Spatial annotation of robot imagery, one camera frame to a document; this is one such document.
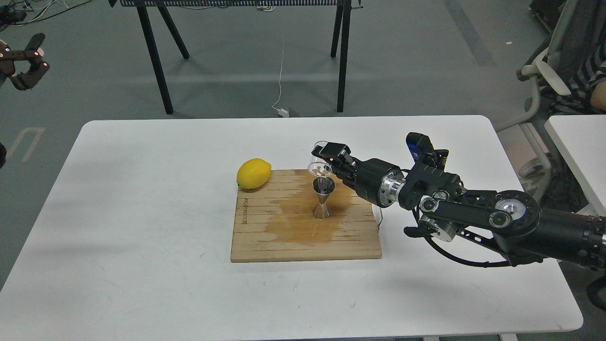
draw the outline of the yellow lemon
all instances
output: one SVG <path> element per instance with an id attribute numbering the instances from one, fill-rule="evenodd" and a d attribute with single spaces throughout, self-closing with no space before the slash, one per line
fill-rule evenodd
<path id="1" fill-rule="evenodd" d="M 241 188 L 253 189 L 266 183 L 270 175 L 271 164 L 263 159 L 254 158 L 240 166 L 236 182 Z"/>

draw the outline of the jigger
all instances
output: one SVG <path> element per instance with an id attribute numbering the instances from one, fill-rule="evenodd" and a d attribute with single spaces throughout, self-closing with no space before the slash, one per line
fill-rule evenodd
<path id="1" fill-rule="evenodd" d="M 313 210 L 313 216 L 317 219 L 326 219 L 330 216 L 326 200 L 335 190 L 335 181 L 329 177 L 318 177 L 313 180 L 313 190 L 318 196 L 318 205 Z"/>

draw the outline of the white table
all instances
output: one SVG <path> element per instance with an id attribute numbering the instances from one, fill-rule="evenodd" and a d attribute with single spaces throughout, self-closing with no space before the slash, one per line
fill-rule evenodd
<path id="1" fill-rule="evenodd" d="M 606 215 L 606 115 L 552 116 L 545 130 L 581 185 L 587 201 Z"/>
<path id="2" fill-rule="evenodd" d="M 315 141 L 412 166 L 410 131 L 450 149 L 469 189 L 520 189 L 482 116 L 94 121 L 78 136 L 4 290 L 0 335 L 23 340 L 271 340 L 576 329 L 554 260 L 454 263 L 384 210 L 383 258 L 230 263 L 236 171 L 307 166 Z M 449 250 L 499 260 L 465 240 Z"/>

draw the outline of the black table leg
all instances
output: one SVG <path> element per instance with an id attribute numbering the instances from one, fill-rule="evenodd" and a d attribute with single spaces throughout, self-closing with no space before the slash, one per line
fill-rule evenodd
<path id="1" fill-rule="evenodd" d="M 181 35 L 179 34 L 179 31 L 177 31 L 175 22 L 173 21 L 173 18 L 170 17 L 170 13 L 168 12 L 168 9 L 166 7 L 159 6 L 158 10 L 160 11 L 162 18 L 164 19 L 164 22 L 166 22 L 166 26 L 168 26 L 168 30 L 170 31 L 170 34 L 173 36 L 173 39 L 177 43 L 177 47 L 179 47 L 179 51 L 181 51 L 183 58 L 189 59 L 189 52 L 187 51 L 187 48 L 185 48 L 183 39 L 181 39 Z"/>
<path id="2" fill-rule="evenodd" d="M 144 6 L 137 7 L 137 13 L 139 14 L 141 28 L 143 29 L 143 35 L 145 36 L 145 42 L 147 43 L 147 50 L 150 53 L 153 71 L 156 74 L 156 80 L 158 81 L 158 87 L 160 88 L 164 109 L 166 110 L 167 115 L 171 115 L 173 113 L 173 104 L 171 103 L 170 95 L 168 94 L 168 87 L 166 85 L 166 79 L 164 79 L 164 72 L 162 71 L 160 56 L 158 55 L 158 49 L 156 48 L 156 41 L 153 38 L 152 25 L 150 24 L 150 18 L 147 15 L 147 8 Z"/>
<path id="3" fill-rule="evenodd" d="M 330 57 L 337 56 L 337 45 L 339 44 L 339 31 L 341 31 L 341 22 L 343 21 L 343 5 L 337 5 L 337 15 L 335 16 L 335 30 L 333 31 L 333 45 L 330 49 Z"/>
<path id="4" fill-rule="evenodd" d="M 347 48 L 349 46 L 349 23 L 351 20 L 351 0 L 343 3 L 343 32 L 341 34 L 341 58 L 339 60 L 339 93 L 337 112 L 343 112 L 345 101 L 345 74 L 347 73 Z"/>

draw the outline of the wooden board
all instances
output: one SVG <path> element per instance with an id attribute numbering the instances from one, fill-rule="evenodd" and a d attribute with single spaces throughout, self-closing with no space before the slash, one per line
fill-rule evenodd
<path id="1" fill-rule="evenodd" d="M 333 175 L 330 217 L 316 219 L 318 198 L 306 169 L 273 170 L 259 189 L 238 189 L 231 261 L 287 262 L 381 257 L 371 204 Z"/>

